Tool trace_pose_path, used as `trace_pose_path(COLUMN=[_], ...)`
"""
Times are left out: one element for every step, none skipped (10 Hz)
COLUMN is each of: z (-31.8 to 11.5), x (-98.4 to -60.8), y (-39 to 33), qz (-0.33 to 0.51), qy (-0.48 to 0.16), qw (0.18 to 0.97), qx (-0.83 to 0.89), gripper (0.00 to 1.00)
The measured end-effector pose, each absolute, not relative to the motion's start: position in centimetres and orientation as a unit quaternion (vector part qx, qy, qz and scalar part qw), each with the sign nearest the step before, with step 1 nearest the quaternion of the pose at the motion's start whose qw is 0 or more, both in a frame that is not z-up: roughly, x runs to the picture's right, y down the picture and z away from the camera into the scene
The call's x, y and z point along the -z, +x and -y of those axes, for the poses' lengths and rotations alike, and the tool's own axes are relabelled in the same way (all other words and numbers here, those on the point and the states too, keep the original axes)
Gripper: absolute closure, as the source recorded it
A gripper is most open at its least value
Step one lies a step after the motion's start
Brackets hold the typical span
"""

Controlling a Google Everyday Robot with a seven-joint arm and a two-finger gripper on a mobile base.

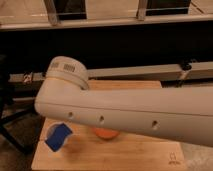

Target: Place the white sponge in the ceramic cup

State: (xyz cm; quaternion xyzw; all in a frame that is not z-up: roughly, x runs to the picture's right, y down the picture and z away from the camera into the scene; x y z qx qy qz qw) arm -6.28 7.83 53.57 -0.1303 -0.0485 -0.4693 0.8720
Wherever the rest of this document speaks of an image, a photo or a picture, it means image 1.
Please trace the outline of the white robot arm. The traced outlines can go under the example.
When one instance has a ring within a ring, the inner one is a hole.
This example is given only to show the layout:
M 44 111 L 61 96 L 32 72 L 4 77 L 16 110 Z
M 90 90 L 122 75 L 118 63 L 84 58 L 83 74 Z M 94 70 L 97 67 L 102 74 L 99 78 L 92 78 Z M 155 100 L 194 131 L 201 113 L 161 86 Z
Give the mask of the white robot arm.
M 213 147 L 213 86 L 93 90 L 83 63 L 57 56 L 35 109 L 52 119 Z

